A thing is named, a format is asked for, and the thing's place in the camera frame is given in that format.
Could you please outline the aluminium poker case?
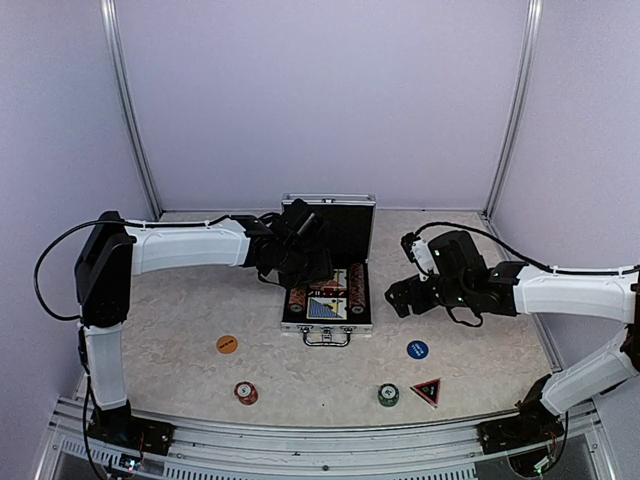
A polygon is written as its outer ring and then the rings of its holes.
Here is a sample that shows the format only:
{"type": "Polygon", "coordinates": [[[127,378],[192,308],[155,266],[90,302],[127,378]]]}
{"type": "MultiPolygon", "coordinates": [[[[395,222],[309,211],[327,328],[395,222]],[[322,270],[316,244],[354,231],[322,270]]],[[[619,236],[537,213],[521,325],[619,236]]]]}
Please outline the aluminium poker case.
{"type": "Polygon", "coordinates": [[[373,329],[369,283],[376,198],[372,194],[287,193],[282,211],[302,200],[326,220],[319,278],[287,291],[281,330],[311,348],[345,348],[373,329]]]}

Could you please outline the blue playing card deck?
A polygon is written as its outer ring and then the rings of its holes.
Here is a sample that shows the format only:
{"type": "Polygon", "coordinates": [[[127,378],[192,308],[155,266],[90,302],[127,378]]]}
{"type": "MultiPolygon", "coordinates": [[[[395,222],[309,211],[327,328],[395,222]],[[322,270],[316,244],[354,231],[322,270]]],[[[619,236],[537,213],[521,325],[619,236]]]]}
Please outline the blue playing card deck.
{"type": "Polygon", "coordinates": [[[345,320],[347,300],[338,297],[309,297],[306,316],[312,320],[345,320]]]}

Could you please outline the red playing card deck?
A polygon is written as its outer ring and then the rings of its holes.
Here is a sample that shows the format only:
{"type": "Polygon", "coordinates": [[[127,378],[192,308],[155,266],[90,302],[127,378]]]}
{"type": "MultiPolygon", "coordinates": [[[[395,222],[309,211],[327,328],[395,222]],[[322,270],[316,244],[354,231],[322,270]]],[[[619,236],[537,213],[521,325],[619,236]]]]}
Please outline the red playing card deck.
{"type": "Polygon", "coordinates": [[[346,269],[334,269],[332,277],[308,286],[310,296],[345,297],[348,293],[348,272],[346,269]]]}

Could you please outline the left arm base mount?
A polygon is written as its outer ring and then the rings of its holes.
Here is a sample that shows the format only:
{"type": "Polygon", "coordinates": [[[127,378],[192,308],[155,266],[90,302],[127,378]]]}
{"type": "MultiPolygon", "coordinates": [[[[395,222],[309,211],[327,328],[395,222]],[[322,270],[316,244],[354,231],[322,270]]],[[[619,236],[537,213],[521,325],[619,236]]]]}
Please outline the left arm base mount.
{"type": "Polygon", "coordinates": [[[130,402],[116,409],[95,407],[88,437],[141,453],[167,456],[175,426],[168,422],[134,416],[130,402]]]}

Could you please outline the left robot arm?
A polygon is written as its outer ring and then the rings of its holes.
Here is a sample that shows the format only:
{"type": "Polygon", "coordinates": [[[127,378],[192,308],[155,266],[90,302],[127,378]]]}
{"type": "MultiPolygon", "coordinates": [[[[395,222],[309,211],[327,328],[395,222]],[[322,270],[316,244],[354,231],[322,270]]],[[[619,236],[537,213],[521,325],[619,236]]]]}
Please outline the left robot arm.
{"type": "Polygon", "coordinates": [[[63,240],[91,232],[76,260],[79,350],[102,430],[121,445],[140,434],[129,406],[122,361],[122,329],[130,310],[131,280],[156,271],[201,266],[253,268],[260,281],[276,274],[277,285],[292,289],[332,274],[328,223],[306,204],[281,213],[223,215],[200,222],[143,222],[106,211],[53,240],[36,260],[44,260],[63,240]]]}

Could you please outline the black triangular button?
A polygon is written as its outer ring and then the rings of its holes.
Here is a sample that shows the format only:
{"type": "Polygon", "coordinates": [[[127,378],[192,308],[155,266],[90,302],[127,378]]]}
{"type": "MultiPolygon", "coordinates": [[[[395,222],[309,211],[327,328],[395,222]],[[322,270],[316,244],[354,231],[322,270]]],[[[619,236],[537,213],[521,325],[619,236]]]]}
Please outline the black triangular button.
{"type": "Polygon", "coordinates": [[[431,407],[437,408],[441,391],[441,379],[434,379],[424,383],[412,385],[410,389],[431,407]]]}

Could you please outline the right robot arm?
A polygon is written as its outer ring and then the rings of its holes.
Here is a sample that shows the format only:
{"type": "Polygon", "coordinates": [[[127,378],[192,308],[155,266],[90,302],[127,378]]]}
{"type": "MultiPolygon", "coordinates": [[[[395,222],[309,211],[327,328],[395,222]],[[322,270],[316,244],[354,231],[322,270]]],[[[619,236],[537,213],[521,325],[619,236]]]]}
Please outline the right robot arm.
{"type": "Polygon", "coordinates": [[[441,307],[452,315],[469,311],[481,326],[487,314],[516,317],[565,314],[618,321],[611,340],[584,359],[544,379],[533,400],[513,419],[511,433],[535,442],[557,417],[574,405],[611,390],[639,374],[639,275],[609,270],[546,272],[525,262],[502,262],[493,269],[419,273],[392,284],[385,293],[399,317],[441,307]]]}

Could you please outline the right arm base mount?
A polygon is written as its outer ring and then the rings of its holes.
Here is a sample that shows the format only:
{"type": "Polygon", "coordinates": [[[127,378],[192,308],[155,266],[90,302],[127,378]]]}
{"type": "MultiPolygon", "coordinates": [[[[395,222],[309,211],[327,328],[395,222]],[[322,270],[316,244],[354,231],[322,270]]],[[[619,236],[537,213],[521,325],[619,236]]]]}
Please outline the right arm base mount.
{"type": "Polygon", "coordinates": [[[504,419],[485,421],[477,426],[484,454],[503,452],[563,436],[565,429],[559,414],[543,406],[542,391],[550,374],[538,379],[522,401],[518,413],[504,419]]]}

